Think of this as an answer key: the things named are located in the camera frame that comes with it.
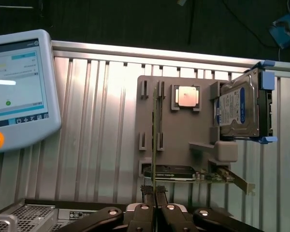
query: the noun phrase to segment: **gray mounting plate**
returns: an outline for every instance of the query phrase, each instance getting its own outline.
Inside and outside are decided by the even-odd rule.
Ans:
[[[161,76],[138,78],[135,132],[136,138],[139,138],[136,146],[141,160],[152,156],[153,92],[157,88],[157,164],[186,165],[197,171],[208,170],[208,160],[213,155],[190,150],[189,142],[210,143],[210,127],[214,120],[210,85],[216,82],[211,79]],[[174,86],[200,87],[199,109],[196,111],[191,107],[172,110],[174,94],[171,92]]]

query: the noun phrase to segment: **hard drive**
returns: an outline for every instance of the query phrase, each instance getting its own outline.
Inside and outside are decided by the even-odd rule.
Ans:
[[[194,181],[196,172],[190,166],[156,165],[157,180]],[[151,167],[144,168],[144,177],[151,178]]]
[[[275,75],[254,68],[224,84],[214,101],[214,124],[220,136],[262,138],[273,136],[272,90]]]

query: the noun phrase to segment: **metal panel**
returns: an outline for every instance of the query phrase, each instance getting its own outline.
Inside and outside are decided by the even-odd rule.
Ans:
[[[136,80],[164,75],[228,80],[257,60],[54,42],[61,131],[0,155],[0,209],[21,197],[130,203],[144,179],[134,162]],[[238,141],[232,170],[256,183],[255,196],[235,185],[165,183],[170,201],[225,207],[266,232],[290,231],[290,63],[274,67],[272,119],[278,143]]]

